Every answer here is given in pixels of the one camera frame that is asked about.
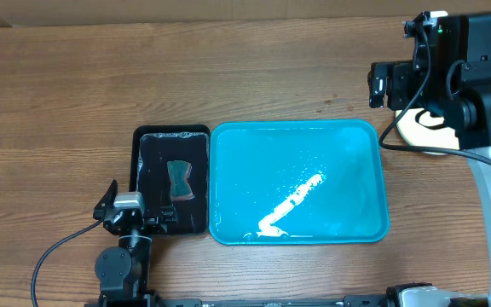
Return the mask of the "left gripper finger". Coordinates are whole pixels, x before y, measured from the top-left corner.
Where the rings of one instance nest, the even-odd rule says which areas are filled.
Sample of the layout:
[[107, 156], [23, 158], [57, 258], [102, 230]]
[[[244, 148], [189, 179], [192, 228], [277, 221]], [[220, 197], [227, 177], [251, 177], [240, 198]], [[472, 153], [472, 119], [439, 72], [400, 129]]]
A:
[[112, 206], [117, 193], [118, 182], [113, 179], [106, 193], [104, 193], [99, 202], [95, 205], [95, 209], [103, 209]]
[[168, 206], [161, 206], [160, 211], [160, 224], [177, 223], [177, 212], [173, 204], [169, 204]]

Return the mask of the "pink green sponge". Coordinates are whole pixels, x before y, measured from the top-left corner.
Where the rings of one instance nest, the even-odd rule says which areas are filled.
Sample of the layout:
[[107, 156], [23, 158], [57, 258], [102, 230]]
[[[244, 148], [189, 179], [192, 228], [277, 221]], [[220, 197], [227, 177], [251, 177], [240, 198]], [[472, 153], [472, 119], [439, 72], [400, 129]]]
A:
[[188, 178], [192, 165], [184, 160], [172, 160], [167, 162], [167, 170], [170, 179], [170, 199], [172, 201], [191, 200], [194, 193]]

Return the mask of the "yellow plate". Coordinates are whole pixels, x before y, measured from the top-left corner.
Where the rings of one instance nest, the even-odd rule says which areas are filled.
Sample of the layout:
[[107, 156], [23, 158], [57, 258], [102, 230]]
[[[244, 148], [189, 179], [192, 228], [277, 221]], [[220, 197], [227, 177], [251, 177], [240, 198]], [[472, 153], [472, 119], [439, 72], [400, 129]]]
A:
[[401, 138], [410, 146], [459, 149], [453, 129], [443, 126], [443, 118], [431, 117], [428, 111], [410, 109], [396, 124]]

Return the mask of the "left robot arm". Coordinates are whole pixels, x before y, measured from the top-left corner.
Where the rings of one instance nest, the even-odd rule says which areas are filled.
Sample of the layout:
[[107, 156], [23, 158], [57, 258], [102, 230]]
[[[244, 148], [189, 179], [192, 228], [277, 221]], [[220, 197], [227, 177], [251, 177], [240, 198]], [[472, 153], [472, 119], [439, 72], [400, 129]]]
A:
[[146, 212], [142, 194], [120, 193], [116, 181], [94, 208], [93, 218], [118, 237], [118, 244], [101, 252], [95, 261], [101, 305], [149, 305], [152, 300], [147, 282], [153, 236], [168, 233], [176, 222], [176, 209], [164, 207], [157, 217], [148, 217]]

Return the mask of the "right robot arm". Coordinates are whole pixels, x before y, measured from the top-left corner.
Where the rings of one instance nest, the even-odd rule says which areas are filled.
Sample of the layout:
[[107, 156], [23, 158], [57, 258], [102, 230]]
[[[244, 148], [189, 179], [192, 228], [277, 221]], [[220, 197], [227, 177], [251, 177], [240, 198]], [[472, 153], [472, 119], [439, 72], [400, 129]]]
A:
[[410, 61], [374, 62], [367, 77], [369, 105], [388, 107], [401, 120], [411, 108], [443, 119], [454, 130], [457, 149], [395, 145], [381, 148], [464, 157], [481, 199], [488, 255], [488, 295], [443, 291], [418, 282], [388, 287], [380, 306], [491, 306], [491, 12], [424, 11], [403, 24], [414, 38]]

